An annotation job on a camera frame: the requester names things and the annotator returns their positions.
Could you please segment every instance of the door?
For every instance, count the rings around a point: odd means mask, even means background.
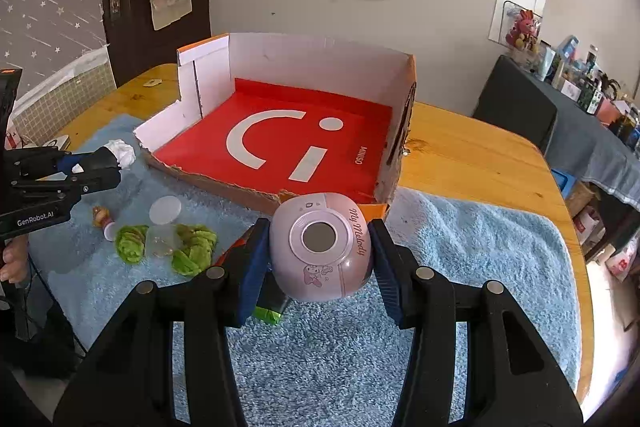
[[[149,0],[120,0],[120,15],[102,0],[104,29],[116,84],[121,86],[158,64],[175,63],[179,47],[211,36],[209,0],[191,0],[193,10],[155,31]]]

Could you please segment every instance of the red box bottom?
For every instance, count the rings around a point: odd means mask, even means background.
[[[236,78],[228,100],[154,156],[258,192],[339,192],[375,203],[391,115],[386,105]]]

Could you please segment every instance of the blue towel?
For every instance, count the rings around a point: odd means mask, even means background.
[[[138,149],[131,131],[139,123],[130,116],[116,118],[81,152],[117,138]],[[118,224],[143,224],[151,203],[168,194],[182,200],[179,222],[204,223],[219,233],[216,255],[259,216],[139,160],[123,171],[117,189],[83,198],[70,222],[31,235],[31,254],[85,346],[139,281],[168,285],[185,280],[172,272],[168,259],[124,264],[92,227],[92,206],[107,206]],[[398,188],[386,225],[396,243],[411,248],[421,264],[454,282],[480,286],[489,279],[502,281],[576,388],[581,344],[575,280],[564,241],[548,219]],[[174,331],[176,416],[187,420],[181,325]],[[465,331],[458,325],[452,419],[462,416],[464,406]],[[276,327],[252,317],[241,330],[228,329],[248,424],[390,425],[412,335],[412,330],[399,331],[386,316],[375,277],[346,299],[292,302]]]

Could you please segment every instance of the dark tablecloth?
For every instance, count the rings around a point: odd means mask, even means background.
[[[640,161],[597,118],[511,58],[496,62],[474,118],[530,139],[552,169],[595,183],[640,211]]]

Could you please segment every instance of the gray wallpaper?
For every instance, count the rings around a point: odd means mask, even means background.
[[[0,0],[0,64],[24,70],[18,96],[105,44],[100,0]]]

